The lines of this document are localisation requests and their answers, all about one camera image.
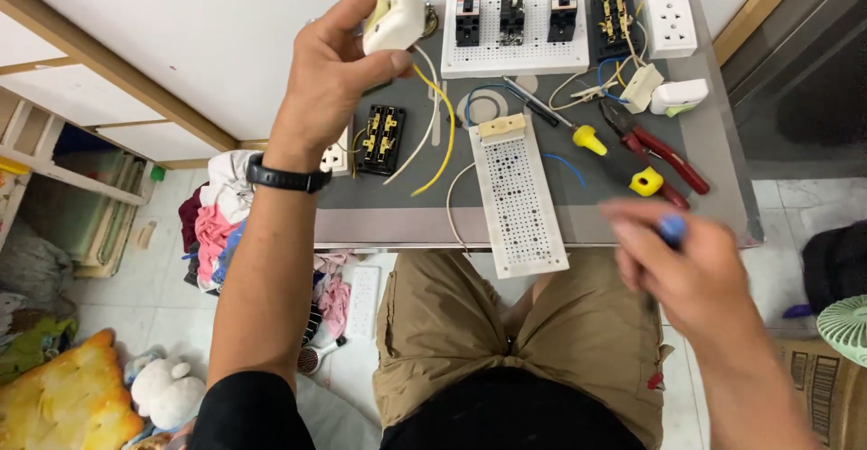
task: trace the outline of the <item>pliers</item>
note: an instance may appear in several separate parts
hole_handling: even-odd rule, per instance
[[[622,104],[604,99],[599,102],[599,110],[605,118],[605,123],[608,123],[614,130],[614,133],[620,137],[620,143],[632,150],[635,155],[650,164],[650,159],[645,152],[646,147],[650,150],[650,153],[668,162],[683,180],[691,188],[695,189],[695,192],[704,195],[710,191],[708,183],[699,176],[699,173],[686,160],[681,158],[677,152],[672,150],[662,140],[648,133],[641,124],[635,121],[634,117]],[[678,208],[689,210],[689,202],[668,182],[662,185],[657,194],[665,197],[667,201],[674,203]]]

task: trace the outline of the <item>person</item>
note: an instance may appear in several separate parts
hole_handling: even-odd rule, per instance
[[[363,91],[410,71],[407,52],[363,56],[353,31],[375,2],[341,0],[298,33],[265,166],[318,169]],[[295,378],[316,202],[256,189],[190,449],[313,448]],[[569,270],[540,277],[502,317],[462,255],[398,256],[376,323],[382,448],[659,448],[666,348],[655,300],[695,349],[715,448],[818,448],[731,232],[684,214],[675,252],[653,231],[673,207],[616,200],[601,212],[620,247],[574,251]]]

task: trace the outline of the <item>cardboard box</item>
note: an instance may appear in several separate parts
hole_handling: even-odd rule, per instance
[[[775,340],[813,433],[831,450],[867,449],[867,368],[823,340]]]

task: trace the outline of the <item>green fan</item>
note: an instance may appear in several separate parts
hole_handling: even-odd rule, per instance
[[[818,316],[816,327],[841,355],[867,367],[867,295],[831,304]]]

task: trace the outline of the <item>yellow pillow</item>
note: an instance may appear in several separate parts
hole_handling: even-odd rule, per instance
[[[113,338],[104,329],[0,388],[0,450],[117,450],[139,434]]]

